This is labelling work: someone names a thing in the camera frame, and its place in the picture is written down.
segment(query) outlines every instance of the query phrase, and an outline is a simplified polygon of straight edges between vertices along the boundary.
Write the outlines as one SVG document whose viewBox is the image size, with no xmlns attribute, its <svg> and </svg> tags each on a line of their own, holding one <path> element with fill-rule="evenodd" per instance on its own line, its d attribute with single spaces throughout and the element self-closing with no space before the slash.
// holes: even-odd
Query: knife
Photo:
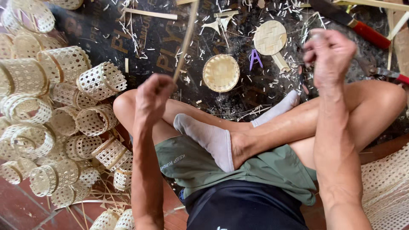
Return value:
<svg viewBox="0 0 409 230">
<path fill-rule="evenodd" d="M 351 15 L 328 0 L 310 0 L 310 4 L 311 7 L 321 15 L 350 27 L 365 40 L 381 49 L 386 49 L 391 44 L 391 41 L 385 38 L 382 34 L 378 33 L 367 24 L 354 19 Z"/>
</svg>

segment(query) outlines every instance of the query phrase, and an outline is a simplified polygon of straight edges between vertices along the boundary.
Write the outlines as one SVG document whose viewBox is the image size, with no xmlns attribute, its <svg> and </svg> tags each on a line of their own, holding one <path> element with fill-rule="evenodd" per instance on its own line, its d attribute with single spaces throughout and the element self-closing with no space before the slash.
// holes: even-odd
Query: red handle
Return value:
<svg viewBox="0 0 409 230">
<path fill-rule="evenodd" d="M 409 85 L 409 77 L 407 77 L 405 75 L 399 74 L 399 77 L 396 80 Z"/>
<path fill-rule="evenodd" d="M 352 29 L 365 40 L 371 42 L 381 49 L 386 49 L 391 44 L 391 41 L 363 22 L 358 21 L 357 25 Z"/>
</svg>

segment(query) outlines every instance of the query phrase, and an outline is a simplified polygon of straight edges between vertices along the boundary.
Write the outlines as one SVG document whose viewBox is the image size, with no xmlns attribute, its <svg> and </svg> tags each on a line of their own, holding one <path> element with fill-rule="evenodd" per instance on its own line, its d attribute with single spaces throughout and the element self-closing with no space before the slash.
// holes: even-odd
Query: hand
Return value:
<svg viewBox="0 0 409 230">
<path fill-rule="evenodd" d="M 164 74 L 152 74 L 138 87 L 136 93 L 135 123 L 153 126 L 162 118 L 166 101 L 173 92 L 172 78 Z"/>
<path fill-rule="evenodd" d="M 314 64 L 314 85 L 320 88 L 344 84 L 345 74 L 356 45 L 335 30 L 312 29 L 312 39 L 304 45 L 306 66 Z"/>
</svg>

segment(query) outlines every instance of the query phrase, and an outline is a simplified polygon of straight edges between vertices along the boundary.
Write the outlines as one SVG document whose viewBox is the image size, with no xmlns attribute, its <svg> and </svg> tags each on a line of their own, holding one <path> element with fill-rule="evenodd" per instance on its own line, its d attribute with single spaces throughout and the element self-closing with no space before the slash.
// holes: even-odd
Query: green shorts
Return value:
<svg viewBox="0 0 409 230">
<path fill-rule="evenodd" d="M 226 180 L 246 180 L 277 186 L 306 205 L 315 203 L 317 173 L 305 167 L 288 144 L 257 154 L 230 173 L 187 135 L 167 139 L 155 149 L 160 171 L 185 187 L 184 197 Z"/>
</svg>

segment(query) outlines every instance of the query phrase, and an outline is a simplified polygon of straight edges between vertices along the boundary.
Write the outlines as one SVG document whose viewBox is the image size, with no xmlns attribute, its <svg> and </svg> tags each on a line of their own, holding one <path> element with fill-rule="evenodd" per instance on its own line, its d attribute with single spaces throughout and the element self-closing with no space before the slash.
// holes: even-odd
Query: white sock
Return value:
<svg viewBox="0 0 409 230">
<path fill-rule="evenodd" d="M 214 158 L 217 166 L 223 171 L 234 171 L 230 132 L 228 130 L 197 121 L 184 113 L 176 115 L 173 127 L 177 131 L 188 135 L 206 149 Z"/>
<path fill-rule="evenodd" d="M 292 90 L 287 94 L 287 96 L 280 101 L 277 105 L 273 108 L 267 110 L 267 112 L 263 113 L 260 117 L 252 120 L 252 124 L 254 128 L 260 126 L 274 117 L 277 117 L 287 111 L 290 111 L 292 108 L 296 107 L 300 104 L 300 96 L 297 94 L 297 91 Z"/>
</svg>

